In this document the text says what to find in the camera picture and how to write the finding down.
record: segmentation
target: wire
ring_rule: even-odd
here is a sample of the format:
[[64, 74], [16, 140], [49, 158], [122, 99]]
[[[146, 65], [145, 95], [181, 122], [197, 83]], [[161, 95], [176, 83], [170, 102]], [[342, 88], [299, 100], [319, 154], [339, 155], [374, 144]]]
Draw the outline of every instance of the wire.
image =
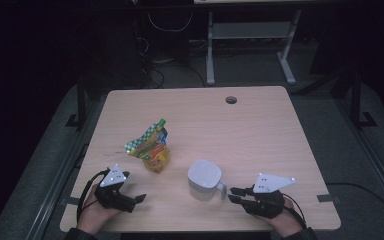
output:
[[331, 182], [331, 183], [326, 183], [326, 185], [328, 185], [328, 186], [352, 186], [352, 187], [356, 187], [356, 188], [359, 188], [359, 189], [364, 190], [367, 193], [371, 194], [373, 197], [375, 197], [377, 200], [379, 200], [381, 203], [384, 204], [384, 200], [381, 197], [379, 197], [376, 193], [374, 193], [373, 191], [371, 191], [370, 189], [368, 189], [366, 187], [360, 186], [360, 185], [355, 184], [355, 183]]
[[80, 196], [79, 203], [77, 204], [77, 221], [79, 221], [80, 215], [82, 214], [83, 211], [83, 203], [86, 199], [86, 194], [89, 192], [90, 187], [92, 186], [93, 181], [99, 177], [100, 175], [107, 175], [110, 169], [100, 171], [99, 173], [95, 174], [87, 183], [85, 188], [83, 189], [82, 195]]
[[301, 210], [300, 206], [298, 205], [298, 203], [291, 196], [289, 196], [289, 195], [287, 195], [285, 193], [282, 193], [282, 194], [283, 194], [283, 196], [289, 198], [292, 202], [295, 203], [295, 205], [298, 207], [299, 212], [301, 213], [302, 220], [305, 223], [306, 221], [305, 221], [304, 213], [302, 212], [302, 210]]
[[139, 53], [143, 56], [149, 49], [149, 42], [145, 38], [141, 38], [141, 37], [136, 37], [136, 39], [146, 43], [146, 47], [145, 47], [145, 50], [143, 50], [143, 53]]
[[158, 74], [161, 75], [161, 82], [160, 82], [158, 85], [156, 85], [156, 83], [154, 82], [154, 80], [152, 79], [152, 77], [150, 77], [150, 78], [151, 78], [151, 84], [152, 84], [152, 87], [155, 88], [155, 89], [162, 88], [162, 86], [163, 86], [163, 84], [164, 84], [164, 81], [165, 81], [164, 74], [163, 74], [161, 71], [158, 71], [157, 69], [154, 69], [154, 68], [151, 68], [151, 69], [149, 69], [149, 70], [154, 71], [154, 72], [156, 72], [156, 73], [158, 73]]
[[95, 201], [93, 201], [93, 202], [89, 203], [88, 205], [84, 206], [83, 210], [85, 210], [85, 208], [89, 207], [90, 205], [96, 203], [97, 201], [98, 201], [98, 199], [96, 199]]
[[189, 23], [191, 22], [192, 17], [193, 17], [193, 13], [191, 13], [191, 16], [189, 17], [188, 22], [187, 22], [186, 25], [185, 25], [183, 28], [181, 28], [181, 29], [163, 29], [163, 28], [160, 28], [160, 27], [158, 27], [157, 25], [155, 25], [155, 23], [154, 23], [154, 22], [152, 21], [152, 19], [151, 19], [151, 14], [148, 13], [148, 19], [149, 19], [149, 22], [150, 22], [156, 29], [158, 29], [158, 30], [160, 30], [160, 31], [164, 31], [164, 32], [181, 32], [181, 31], [185, 30], [185, 29], [189, 26]]
[[287, 210], [290, 214], [292, 214], [303, 229], [307, 228], [307, 224], [305, 223], [305, 220], [303, 218], [304, 216], [300, 216], [293, 208], [283, 206], [283, 209]]
[[174, 62], [175, 59], [174, 58], [166, 58], [166, 59], [162, 59], [162, 60], [152, 60], [152, 63], [154, 64], [167, 64], [167, 63], [171, 63], [171, 62]]
[[191, 49], [189, 51], [189, 56], [194, 56], [199, 53], [203, 53], [207, 50], [207, 41], [206, 40], [198, 40], [196, 42], [189, 42], [189, 45], [195, 47], [195, 45], [198, 45], [198, 47], [195, 47], [194, 49]]
[[213, 57], [214, 58], [232, 58], [243, 54], [236, 46], [236, 39], [227, 39], [223, 41], [213, 42]]
[[200, 78], [200, 80], [201, 80], [201, 83], [202, 83], [202, 86], [203, 87], [207, 87], [207, 85], [206, 85], [206, 83], [205, 83], [205, 80], [204, 80], [204, 78], [202, 78], [202, 76], [201, 76], [201, 74], [197, 71], [197, 70], [195, 70], [195, 69], [193, 69], [192, 67], [190, 67], [190, 66], [187, 66], [187, 65], [183, 65], [183, 64], [179, 64], [179, 65], [163, 65], [163, 66], [158, 66], [159, 68], [166, 68], [166, 67], [183, 67], [183, 68], [187, 68], [187, 69], [189, 69], [189, 70], [191, 70], [192, 72], [194, 72], [194, 73], [196, 73], [196, 75], [198, 75], [198, 77]]

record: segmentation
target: wooden table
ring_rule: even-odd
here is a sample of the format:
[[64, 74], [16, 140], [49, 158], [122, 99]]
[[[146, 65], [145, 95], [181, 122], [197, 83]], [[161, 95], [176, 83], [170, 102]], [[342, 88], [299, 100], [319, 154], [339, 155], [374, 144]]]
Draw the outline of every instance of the wooden table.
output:
[[[233, 96], [236, 104], [226, 103]], [[161, 118], [167, 120], [170, 162], [156, 174], [128, 156], [124, 144], [139, 138]], [[108, 95], [71, 197], [79, 198], [97, 172], [121, 165], [130, 176], [122, 194], [147, 197], [133, 213], [122, 213], [103, 230], [116, 232], [261, 231], [265, 223], [216, 193], [209, 202], [189, 194], [187, 171], [197, 159], [222, 170], [230, 187], [251, 187], [257, 174], [288, 176], [296, 183], [281, 189], [301, 206], [308, 226], [336, 229], [340, 219], [308, 141], [283, 87], [231, 87], [113, 91]], [[61, 229], [76, 225], [68, 204]]]

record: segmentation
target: colorful package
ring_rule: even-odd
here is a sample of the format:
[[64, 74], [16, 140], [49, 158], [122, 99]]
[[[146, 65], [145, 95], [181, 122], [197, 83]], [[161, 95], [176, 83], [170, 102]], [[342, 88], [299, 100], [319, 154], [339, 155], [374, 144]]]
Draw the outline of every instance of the colorful package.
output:
[[158, 124], [152, 124], [142, 137], [124, 146], [129, 156], [142, 159], [145, 167], [156, 173], [160, 173], [168, 162], [165, 123], [166, 121], [161, 119]]

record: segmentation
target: black cable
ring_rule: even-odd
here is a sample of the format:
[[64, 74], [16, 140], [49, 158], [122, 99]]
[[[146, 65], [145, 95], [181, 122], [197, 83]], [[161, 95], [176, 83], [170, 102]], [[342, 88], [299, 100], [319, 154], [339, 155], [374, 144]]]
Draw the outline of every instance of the black cable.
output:
[[205, 83], [205, 80], [204, 80], [204, 78], [202, 78], [201, 74], [197, 70], [193, 69], [192, 67], [190, 67], [188, 65], [183, 65], [183, 64], [166, 65], [166, 64], [164, 64], [163, 66], [158, 66], [158, 67], [159, 68], [167, 68], [167, 67], [183, 67], [183, 68], [187, 68], [187, 69], [191, 70], [192, 72], [196, 73], [196, 75], [198, 75], [199, 79], [201, 80], [201, 83], [202, 83], [203, 87], [207, 87], [207, 84]]
[[161, 82], [158, 85], [156, 85], [156, 83], [154, 82], [154, 79], [152, 79], [152, 77], [150, 77], [152, 87], [155, 88], [155, 89], [162, 88], [162, 86], [164, 84], [164, 81], [165, 81], [164, 74], [161, 71], [158, 71], [155, 68], [150, 68], [149, 70], [154, 71], [154, 72], [156, 72], [156, 73], [161, 75]]
[[292, 214], [303, 229], [307, 228], [307, 224], [305, 223], [304, 216], [301, 217], [293, 208], [288, 208], [286, 206], [283, 206], [283, 209], [287, 210], [290, 214]]
[[83, 211], [83, 203], [85, 202], [86, 195], [89, 192], [90, 187], [92, 186], [93, 181], [99, 176], [99, 175], [106, 175], [110, 169], [107, 169], [105, 171], [100, 171], [97, 173], [95, 176], [93, 176], [86, 184], [85, 189], [83, 189], [82, 196], [79, 199], [79, 203], [77, 205], [77, 221], [79, 221], [80, 215], [82, 214]]
[[381, 197], [379, 197], [376, 193], [374, 193], [373, 191], [371, 191], [370, 189], [368, 189], [366, 187], [360, 186], [360, 185], [355, 184], [355, 183], [332, 182], [332, 183], [326, 183], [326, 185], [328, 185], [328, 186], [352, 186], [352, 187], [356, 187], [356, 188], [359, 188], [359, 189], [364, 190], [367, 193], [371, 194], [373, 197], [375, 197], [377, 200], [379, 200], [381, 203], [384, 204], [384, 200]]
[[152, 21], [151, 14], [148, 13], [148, 20], [152, 24], [152, 26], [154, 26], [156, 29], [163, 31], [163, 32], [181, 32], [181, 31], [185, 30], [189, 26], [189, 24], [192, 20], [192, 17], [193, 17], [193, 12], [190, 14], [190, 17], [189, 17], [188, 21], [186, 22], [186, 24], [179, 29], [163, 29], [163, 28], [158, 27], [154, 23], [154, 21]]
[[282, 195], [289, 198], [292, 202], [295, 203], [295, 205], [298, 207], [299, 212], [301, 213], [302, 220], [304, 221], [304, 224], [305, 224], [306, 221], [305, 221], [304, 213], [302, 212], [301, 207], [298, 205], [298, 203], [288, 194], [282, 193]]
[[207, 54], [207, 41], [206, 40], [201, 40], [200, 42], [202, 43], [189, 43], [189, 48], [194, 47], [189, 51], [189, 57], [197, 57], [197, 56], [204, 56], [204, 54]]
[[84, 206], [83, 210], [85, 210], [85, 208], [89, 207], [90, 205], [96, 203], [97, 201], [98, 201], [98, 199], [96, 199], [95, 201], [93, 201], [93, 202], [89, 203], [88, 205]]

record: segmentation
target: white mug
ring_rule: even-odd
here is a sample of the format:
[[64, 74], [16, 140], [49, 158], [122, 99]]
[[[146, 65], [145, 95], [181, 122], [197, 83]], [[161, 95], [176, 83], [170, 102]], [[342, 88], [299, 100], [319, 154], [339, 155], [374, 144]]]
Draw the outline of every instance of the white mug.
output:
[[188, 170], [188, 180], [190, 194], [200, 201], [209, 201], [217, 189], [221, 191], [222, 200], [226, 197], [227, 187], [221, 181], [221, 170], [210, 161], [195, 161]]

